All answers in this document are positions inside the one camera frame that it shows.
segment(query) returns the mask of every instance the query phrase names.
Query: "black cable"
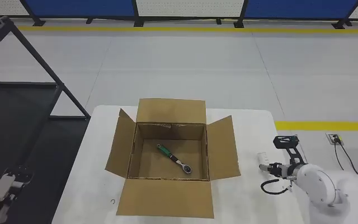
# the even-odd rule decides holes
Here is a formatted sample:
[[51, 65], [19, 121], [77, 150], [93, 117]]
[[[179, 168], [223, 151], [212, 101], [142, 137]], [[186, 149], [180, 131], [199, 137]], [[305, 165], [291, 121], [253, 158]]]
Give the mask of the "black cable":
[[265, 186], [266, 184], [271, 184], [271, 183], [274, 183], [274, 182], [278, 182], [279, 179], [274, 179], [274, 180], [268, 180], [268, 181], [265, 181], [261, 184], [261, 189], [263, 190], [263, 192], [265, 192], [266, 194], [273, 194], [273, 195], [278, 195], [278, 194], [283, 194], [285, 193], [286, 191], [288, 191], [288, 188], [280, 191], [280, 192], [268, 192], [267, 190], [265, 190], [263, 188], [263, 186]]
[[345, 152], [345, 154], [347, 155], [349, 161], [351, 162], [351, 165], [352, 165], [352, 168], [353, 168], [354, 172], [355, 172], [356, 174], [358, 174], [356, 168], [355, 168], [354, 165], [353, 165], [353, 162], [352, 162], [351, 158], [349, 157], [349, 155], [348, 155], [348, 153], [346, 152], [345, 148], [343, 147], [342, 143], [339, 142], [339, 144], [340, 144], [340, 146], [342, 147], [342, 149], [343, 149], [343, 151]]
[[353, 168], [354, 172], [355, 172], [356, 174], [358, 174], [358, 172], [357, 172], [356, 168], [354, 167], [354, 164], [353, 164], [353, 162], [352, 162], [352, 160], [351, 160], [351, 157], [348, 155], [346, 149], [343, 147], [342, 142], [341, 142], [339, 136], [335, 134], [335, 135], [334, 135], [334, 138], [335, 138], [335, 139], [334, 139], [334, 142], [335, 142], [336, 157], [337, 157], [337, 161], [338, 161], [340, 167], [342, 168], [342, 170], [344, 170], [343, 167], [342, 167], [342, 165], [341, 165], [341, 163], [340, 163], [340, 161], [339, 161], [339, 159], [338, 159], [338, 156], [337, 156], [336, 143], [340, 144], [340, 146], [342, 147], [342, 149], [343, 149], [343, 151], [345, 152], [346, 156], [348, 157], [349, 161], [351, 162], [351, 165], [352, 165], [352, 168]]
[[338, 159], [336, 143], [335, 143], [335, 153], [336, 153], [336, 158], [337, 158], [338, 164], [340, 165], [340, 167], [341, 167], [342, 170], [345, 170], [345, 169], [343, 169], [343, 167], [342, 167], [342, 165], [341, 165], [341, 163], [340, 163], [340, 160]]

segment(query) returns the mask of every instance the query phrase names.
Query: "wrench head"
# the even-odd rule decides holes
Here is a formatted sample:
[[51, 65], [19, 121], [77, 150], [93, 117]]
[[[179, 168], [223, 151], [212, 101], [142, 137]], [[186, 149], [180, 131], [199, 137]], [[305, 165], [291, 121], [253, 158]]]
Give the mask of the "wrench head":
[[186, 174], [190, 174], [191, 173], [191, 167], [188, 165], [183, 165], [183, 170]]

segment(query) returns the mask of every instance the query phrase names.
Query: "floor tape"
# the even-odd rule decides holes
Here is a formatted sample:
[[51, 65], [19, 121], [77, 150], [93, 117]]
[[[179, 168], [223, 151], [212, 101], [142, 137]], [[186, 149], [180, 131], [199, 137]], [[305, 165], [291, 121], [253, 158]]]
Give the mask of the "floor tape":
[[19, 26], [22, 31], [64, 32], [261, 32], [291, 34], [358, 34], [358, 29], [289, 29], [289, 28], [230, 28], [230, 27], [102, 27], [102, 26]]
[[358, 122], [275, 122], [277, 130], [358, 131]]

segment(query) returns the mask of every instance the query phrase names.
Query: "white partition panel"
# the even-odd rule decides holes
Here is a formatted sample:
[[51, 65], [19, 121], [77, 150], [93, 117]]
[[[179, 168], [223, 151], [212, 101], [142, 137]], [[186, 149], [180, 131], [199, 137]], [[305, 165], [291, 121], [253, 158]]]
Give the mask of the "white partition panel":
[[140, 16], [238, 17], [243, 0], [137, 0]]
[[354, 12], [351, 14], [349, 18], [358, 18], [358, 8], [354, 10]]
[[0, 15], [28, 15], [19, 0], [0, 0]]

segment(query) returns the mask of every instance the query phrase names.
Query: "cardboard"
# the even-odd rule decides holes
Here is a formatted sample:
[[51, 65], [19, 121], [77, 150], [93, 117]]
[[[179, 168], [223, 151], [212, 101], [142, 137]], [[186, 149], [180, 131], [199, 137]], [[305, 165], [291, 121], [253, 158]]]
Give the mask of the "cardboard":
[[214, 218], [208, 181], [127, 179], [117, 214]]
[[136, 121], [206, 124], [205, 101], [140, 99]]
[[206, 130], [210, 180], [240, 176], [232, 117], [209, 124]]
[[199, 100], [140, 99], [134, 122], [121, 110], [106, 165], [126, 178], [117, 215], [214, 218], [210, 181], [240, 171], [232, 117], [206, 125], [205, 111]]
[[106, 170], [123, 178], [127, 177], [134, 131], [135, 122], [121, 109]]

